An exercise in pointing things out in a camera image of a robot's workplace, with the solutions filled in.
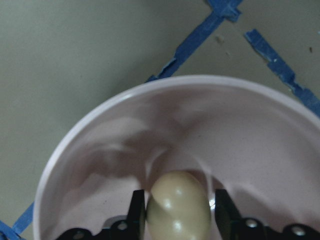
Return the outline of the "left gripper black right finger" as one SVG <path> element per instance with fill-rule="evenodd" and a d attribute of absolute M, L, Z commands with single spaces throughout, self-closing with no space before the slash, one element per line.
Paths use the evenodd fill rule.
<path fill-rule="evenodd" d="M 243 217 L 225 189 L 215 191 L 214 218 L 223 240 L 318 240 L 320 232 L 300 223 L 273 230 L 257 218 Z"/>

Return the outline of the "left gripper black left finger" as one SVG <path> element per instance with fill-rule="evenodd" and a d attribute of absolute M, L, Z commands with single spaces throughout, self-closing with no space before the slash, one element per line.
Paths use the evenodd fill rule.
<path fill-rule="evenodd" d="M 145 191 L 132 193 L 127 215 L 115 216 L 105 221 L 97 234 L 85 228 L 71 228 L 59 235 L 59 240 L 143 240 L 145 235 Z"/>

